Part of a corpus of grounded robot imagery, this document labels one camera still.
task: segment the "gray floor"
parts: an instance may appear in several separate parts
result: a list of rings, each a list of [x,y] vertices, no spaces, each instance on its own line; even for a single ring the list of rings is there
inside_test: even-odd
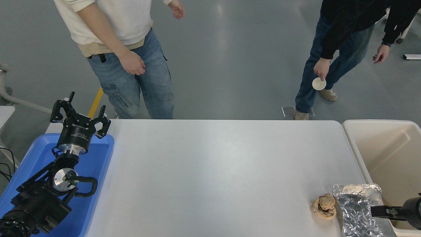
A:
[[[182,0],[186,17],[176,21],[168,7],[153,1],[154,31],[169,59],[176,94],[174,118],[286,119],[281,107],[294,106],[321,2]],[[0,9],[0,61],[13,67],[6,81],[12,95],[51,108],[75,91],[74,108],[88,114],[99,83],[53,1],[0,1]],[[421,62],[402,59],[421,54],[421,18],[402,44],[392,46],[386,63],[373,65],[383,27],[376,25],[364,61],[335,85],[339,99],[318,97],[312,119],[421,125]],[[106,96],[102,104],[113,118]],[[147,119],[147,112],[138,118]],[[1,139],[22,159],[48,120],[46,113],[17,105]],[[0,193],[5,184],[0,177]]]

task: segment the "man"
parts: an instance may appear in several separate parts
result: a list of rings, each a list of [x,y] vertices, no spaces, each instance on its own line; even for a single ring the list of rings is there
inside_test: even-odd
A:
[[[54,0],[118,118],[131,119],[142,92],[152,119],[173,118],[173,89],[166,58],[152,30],[151,0]],[[179,0],[163,0],[176,19]]]
[[[364,58],[374,24],[390,7],[383,42],[373,56],[374,64],[383,63],[390,46],[421,8],[421,0],[323,0],[316,35],[307,60],[300,90],[295,98],[295,120],[308,120],[316,90],[312,81],[326,80],[321,95],[330,101],[337,99],[333,85]],[[333,54],[339,56],[330,64]]]

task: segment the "black jacket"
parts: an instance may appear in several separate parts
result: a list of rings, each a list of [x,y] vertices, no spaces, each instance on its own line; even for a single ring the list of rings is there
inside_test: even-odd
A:
[[[388,7],[383,41],[394,43],[421,8],[421,0],[323,0],[320,12],[332,23],[332,28],[322,41],[321,57],[332,59],[352,32],[372,26],[386,14]]]

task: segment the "watch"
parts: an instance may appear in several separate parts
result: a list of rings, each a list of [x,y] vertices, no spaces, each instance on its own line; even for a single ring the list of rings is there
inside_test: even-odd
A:
[[[389,47],[390,47],[390,46],[392,46],[392,44],[391,44],[391,43],[384,42],[384,41],[382,41],[382,42],[381,42],[381,44],[383,44],[383,45],[387,45],[387,46],[389,46]]]

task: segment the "white cup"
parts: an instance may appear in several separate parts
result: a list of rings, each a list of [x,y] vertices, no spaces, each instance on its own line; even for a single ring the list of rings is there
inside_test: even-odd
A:
[[[320,77],[313,80],[313,88],[316,90],[323,90],[326,87],[326,80],[322,81]]]

